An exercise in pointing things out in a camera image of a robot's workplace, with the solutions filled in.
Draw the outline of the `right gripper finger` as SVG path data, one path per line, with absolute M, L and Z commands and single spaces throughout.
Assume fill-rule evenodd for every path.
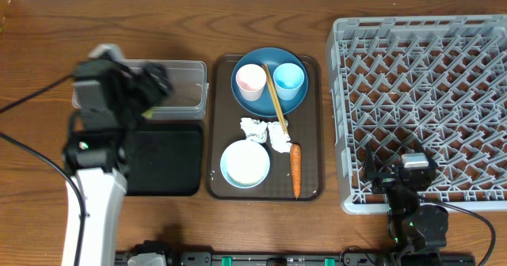
M 414 140 L 414 152 L 420 154 L 426 154 L 425 149 L 423 148 L 421 142 L 418 139 Z
M 373 180 L 376 176 L 376 167 L 374 162 L 374 156 L 369 143 L 365 146 L 366 158 L 364 162 L 364 175 L 366 180 Z

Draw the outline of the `orange carrot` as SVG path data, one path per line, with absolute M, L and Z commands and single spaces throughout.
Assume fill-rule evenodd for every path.
M 300 145 L 292 144 L 290 149 L 290 165 L 292 173 L 292 188 L 296 199 L 301 194 L 302 180 L 302 150 Z

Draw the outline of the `white paper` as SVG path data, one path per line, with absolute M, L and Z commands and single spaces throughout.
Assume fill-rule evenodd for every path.
M 265 143 L 267 134 L 268 124 L 261 120 L 255 120 L 251 118 L 241 118 L 240 128 L 243 130 L 246 136 L 246 140 L 250 140 L 256 143 Z
M 272 148 L 279 153 L 289 153 L 292 148 L 291 138 L 284 133 L 280 122 L 269 122 L 267 128 Z

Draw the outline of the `light blue rice bowl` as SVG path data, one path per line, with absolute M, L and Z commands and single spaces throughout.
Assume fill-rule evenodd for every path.
M 253 188 L 268 176 L 270 158 L 260 143 L 243 139 L 224 150 L 219 167 L 224 179 L 232 186 Z

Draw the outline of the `foil snack wrapper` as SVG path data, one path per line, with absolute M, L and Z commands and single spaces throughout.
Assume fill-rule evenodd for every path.
M 152 120 L 153 119 L 153 115 L 154 115 L 154 109 L 153 108 L 150 108 L 150 109 L 146 110 L 142 114 L 143 118 L 145 118 L 147 120 Z

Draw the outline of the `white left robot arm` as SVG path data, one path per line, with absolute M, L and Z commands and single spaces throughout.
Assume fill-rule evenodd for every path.
M 164 66 L 138 72 L 113 60 L 91 59 L 73 73 L 79 108 L 63 148 L 70 176 L 64 265 L 112 265 L 129 159 L 143 114 L 172 91 Z

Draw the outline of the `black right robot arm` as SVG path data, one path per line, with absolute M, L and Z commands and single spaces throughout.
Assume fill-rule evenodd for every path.
M 365 150 L 366 180 L 372 183 L 372 193 L 387 197 L 388 232 L 398 244 L 391 263 L 401 265 L 406 255 L 436 252 L 445 247 L 448 212 L 438 205 L 422 205 L 417 195 L 436 178 L 437 163 L 416 142 L 415 151 L 403 154 L 399 164 L 389 171 L 379 171 L 371 147 L 367 145 Z

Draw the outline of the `grey dishwasher rack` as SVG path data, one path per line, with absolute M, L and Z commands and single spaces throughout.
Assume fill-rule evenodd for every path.
M 506 209 L 506 18 L 336 20 L 326 41 L 340 205 L 387 211 L 363 169 L 388 171 L 420 143 L 437 163 L 424 196 L 471 211 Z

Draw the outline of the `clear plastic bin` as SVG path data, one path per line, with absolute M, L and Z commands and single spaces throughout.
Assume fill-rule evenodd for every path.
M 104 108 L 98 108 L 97 105 L 92 108 L 78 108 L 78 114 L 85 125 L 93 128 L 100 126 L 120 127 L 113 111 L 114 108 L 117 108 L 117 97 L 113 95 L 112 62 L 123 63 L 135 72 L 140 71 L 144 62 L 162 64 L 166 68 L 173 85 L 173 94 L 165 98 L 161 104 L 153 107 L 152 120 L 201 120 L 204 118 L 208 89 L 207 71 L 204 63 L 186 60 L 124 59 L 120 62 L 111 59 L 89 59 L 78 64 L 75 68 L 74 83 L 80 78 L 98 80 L 105 106 Z

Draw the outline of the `black plastic tray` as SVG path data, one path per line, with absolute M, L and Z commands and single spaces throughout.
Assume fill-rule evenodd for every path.
M 142 123 L 123 142 L 128 196 L 192 196 L 200 186 L 198 123 Z

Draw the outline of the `dark brown serving tray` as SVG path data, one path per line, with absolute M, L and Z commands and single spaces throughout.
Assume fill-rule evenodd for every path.
M 320 196 L 325 183 L 322 134 L 321 71 L 318 62 L 306 55 L 299 55 L 309 77 L 309 88 L 303 102 L 288 113 L 288 131 L 291 141 L 301 147 L 301 191 L 295 197 L 289 154 L 275 151 L 269 142 L 263 147 L 270 157 L 267 177 L 252 188 L 236 188 L 228 183 L 221 172 L 220 159 L 232 143 L 246 137 L 240 128 L 243 117 L 255 119 L 235 99 L 231 78 L 240 55 L 225 55 L 213 66 L 210 96 L 211 118 L 209 124 L 208 166 L 205 188 L 218 200 L 267 200 L 312 201 Z

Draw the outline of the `light blue cup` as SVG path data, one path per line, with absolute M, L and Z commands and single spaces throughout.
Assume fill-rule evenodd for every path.
M 278 97 L 284 101 L 292 100 L 304 83 L 303 69 L 294 63 L 279 65 L 273 75 L 274 86 Z

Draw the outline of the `dark blue plate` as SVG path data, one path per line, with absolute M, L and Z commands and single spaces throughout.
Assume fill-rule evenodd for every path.
M 267 64 L 270 74 L 275 76 L 276 69 L 285 63 L 296 65 L 303 73 L 303 82 L 295 96 L 291 100 L 279 99 L 282 112 L 286 115 L 299 107 L 307 95 L 309 78 L 302 62 L 291 52 L 277 47 L 264 47 L 253 50 L 240 58 L 231 75 L 231 89 L 236 101 L 248 112 L 261 117 L 276 117 L 273 100 L 269 89 L 264 88 L 260 97 L 255 101 L 248 101 L 241 95 L 240 86 L 237 82 L 237 74 L 241 67 L 249 64 L 260 66 Z

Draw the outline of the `pink cup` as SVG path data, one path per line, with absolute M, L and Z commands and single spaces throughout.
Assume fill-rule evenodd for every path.
M 260 66 L 246 64 L 238 69 L 235 81 L 240 94 L 246 101 L 256 101 L 263 93 L 267 76 Z

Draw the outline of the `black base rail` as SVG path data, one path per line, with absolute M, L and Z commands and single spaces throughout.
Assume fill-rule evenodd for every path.
M 398 258 L 395 253 L 378 253 L 349 246 L 339 254 L 301 253 L 213 253 L 178 252 L 161 241 L 145 241 L 127 252 L 118 252 L 114 266 L 362 266 L 362 265 L 475 265 L 472 256 L 464 254 L 419 253 Z

